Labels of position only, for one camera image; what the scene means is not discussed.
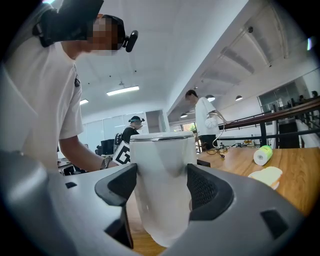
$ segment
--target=white cup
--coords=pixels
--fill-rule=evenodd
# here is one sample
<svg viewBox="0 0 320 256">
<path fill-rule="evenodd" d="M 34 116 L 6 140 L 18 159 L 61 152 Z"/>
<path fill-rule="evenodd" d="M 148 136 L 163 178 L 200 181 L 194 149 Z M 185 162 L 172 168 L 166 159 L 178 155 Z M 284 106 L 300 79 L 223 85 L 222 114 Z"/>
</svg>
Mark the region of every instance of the white cup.
<svg viewBox="0 0 320 256">
<path fill-rule="evenodd" d="M 134 193 L 142 225 L 155 242 L 169 247 L 188 227 L 187 164 L 197 163 L 193 133 L 133 135 L 130 161 L 138 168 Z"/>
</svg>

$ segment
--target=glass wall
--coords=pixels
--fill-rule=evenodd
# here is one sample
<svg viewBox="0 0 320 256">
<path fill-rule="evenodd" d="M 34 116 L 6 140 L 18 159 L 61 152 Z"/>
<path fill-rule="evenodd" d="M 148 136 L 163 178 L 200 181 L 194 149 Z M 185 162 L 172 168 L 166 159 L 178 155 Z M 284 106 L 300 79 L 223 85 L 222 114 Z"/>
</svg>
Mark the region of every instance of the glass wall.
<svg viewBox="0 0 320 256">
<path fill-rule="evenodd" d="M 148 134 L 148 123 L 144 112 L 130 113 L 102 120 L 86 123 L 83 125 L 84 132 L 78 138 L 83 144 L 88 144 L 91 151 L 95 151 L 97 146 L 101 146 L 101 141 L 114 139 L 117 133 L 122 133 L 130 125 L 129 119 L 138 116 L 145 121 L 142 122 L 140 134 Z"/>
</svg>

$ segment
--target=desk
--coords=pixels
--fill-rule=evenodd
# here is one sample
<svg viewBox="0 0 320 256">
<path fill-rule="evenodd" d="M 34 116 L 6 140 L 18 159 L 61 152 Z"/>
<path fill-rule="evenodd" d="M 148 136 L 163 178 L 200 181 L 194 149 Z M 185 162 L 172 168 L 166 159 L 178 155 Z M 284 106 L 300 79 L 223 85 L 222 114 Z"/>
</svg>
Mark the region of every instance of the desk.
<svg viewBox="0 0 320 256">
<path fill-rule="evenodd" d="M 256 148 L 230 148 L 223 159 L 218 154 L 203 152 L 199 160 L 209 162 L 212 168 L 248 176 L 266 167 L 281 169 L 283 175 L 276 191 L 299 209 L 305 216 L 312 210 L 320 192 L 320 149 L 274 149 L 271 159 L 259 166 L 254 162 Z"/>
<path fill-rule="evenodd" d="M 308 215 L 320 191 L 320 149 L 274 149 L 272 158 L 265 166 L 259 166 L 253 161 L 256 150 L 256 148 L 230 148 L 224 159 L 218 154 L 209 155 L 203 152 L 198 155 L 198 159 L 209 162 L 212 168 L 242 176 L 248 176 L 269 166 L 280 168 L 283 175 L 276 191 L 305 216 Z M 166 248 L 158 245 L 142 226 L 134 193 L 129 198 L 126 209 L 133 250 L 145 256 L 162 253 Z"/>
</svg>

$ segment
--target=wrist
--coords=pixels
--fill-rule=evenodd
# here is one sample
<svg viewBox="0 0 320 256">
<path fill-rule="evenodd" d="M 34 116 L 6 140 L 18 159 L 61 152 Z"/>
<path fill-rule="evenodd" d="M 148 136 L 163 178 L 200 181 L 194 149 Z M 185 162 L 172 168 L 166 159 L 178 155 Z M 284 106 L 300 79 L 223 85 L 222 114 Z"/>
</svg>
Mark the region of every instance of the wrist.
<svg viewBox="0 0 320 256">
<path fill-rule="evenodd" d="M 109 168 L 109 164 L 111 161 L 112 161 L 112 157 L 110 157 L 110 156 L 105 157 L 101 163 L 100 170 L 104 170 L 104 169 Z"/>
</svg>

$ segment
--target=sponge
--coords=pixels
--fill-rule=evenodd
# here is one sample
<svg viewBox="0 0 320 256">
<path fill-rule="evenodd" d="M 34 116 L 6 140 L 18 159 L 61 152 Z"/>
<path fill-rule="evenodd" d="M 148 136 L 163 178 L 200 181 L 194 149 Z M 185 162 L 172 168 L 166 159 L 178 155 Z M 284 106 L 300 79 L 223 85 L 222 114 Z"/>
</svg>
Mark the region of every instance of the sponge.
<svg viewBox="0 0 320 256">
<path fill-rule="evenodd" d="M 282 170 L 277 167 L 270 166 L 263 170 L 251 173 L 249 177 L 260 181 L 274 189 L 277 186 L 277 183 L 279 182 L 282 174 Z"/>
</svg>

